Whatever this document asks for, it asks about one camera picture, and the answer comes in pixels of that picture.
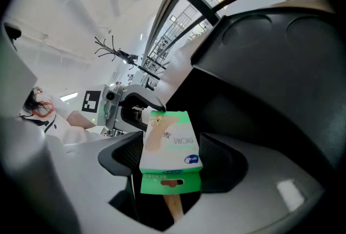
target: person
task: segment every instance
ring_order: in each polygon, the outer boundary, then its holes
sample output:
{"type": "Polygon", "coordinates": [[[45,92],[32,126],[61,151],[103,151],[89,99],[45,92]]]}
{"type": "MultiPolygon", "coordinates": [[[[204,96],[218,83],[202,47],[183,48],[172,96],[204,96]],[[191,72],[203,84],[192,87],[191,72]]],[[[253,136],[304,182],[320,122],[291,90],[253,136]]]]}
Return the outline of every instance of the person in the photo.
{"type": "Polygon", "coordinates": [[[125,88],[125,86],[122,85],[120,81],[117,81],[115,85],[116,85],[116,92],[118,93],[121,93],[125,88]]]}
{"type": "Polygon", "coordinates": [[[95,124],[59,97],[39,87],[31,90],[19,117],[36,124],[47,135],[58,137],[63,144],[92,142],[105,138],[86,131],[95,124]]]}

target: white ceiling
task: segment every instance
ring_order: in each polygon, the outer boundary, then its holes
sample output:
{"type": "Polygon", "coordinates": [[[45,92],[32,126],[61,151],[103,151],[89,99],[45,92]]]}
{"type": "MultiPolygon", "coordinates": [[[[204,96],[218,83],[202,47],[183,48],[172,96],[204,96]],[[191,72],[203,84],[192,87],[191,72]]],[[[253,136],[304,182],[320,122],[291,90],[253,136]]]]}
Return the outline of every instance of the white ceiling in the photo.
{"type": "Polygon", "coordinates": [[[111,55],[94,54],[94,36],[111,45],[114,35],[115,48],[136,51],[161,1],[13,0],[4,20],[21,28],[22,37],[15,44],[38,84],[61,96],[109,84],[117,71],[127,71],[119,58],[111,62],[111,55]]]}

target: tissue box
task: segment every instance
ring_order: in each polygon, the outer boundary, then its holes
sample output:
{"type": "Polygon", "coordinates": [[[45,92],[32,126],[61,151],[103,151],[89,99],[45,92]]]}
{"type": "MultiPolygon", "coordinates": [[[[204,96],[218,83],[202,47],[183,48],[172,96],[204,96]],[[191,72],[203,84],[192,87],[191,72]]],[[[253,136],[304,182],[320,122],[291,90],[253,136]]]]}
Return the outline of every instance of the tissue box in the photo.
{"type": "Polygon", "coordinates": [[[152,111],[139,169],[142,173],[182,173],[203,167],[187,112],[152,111]]]}

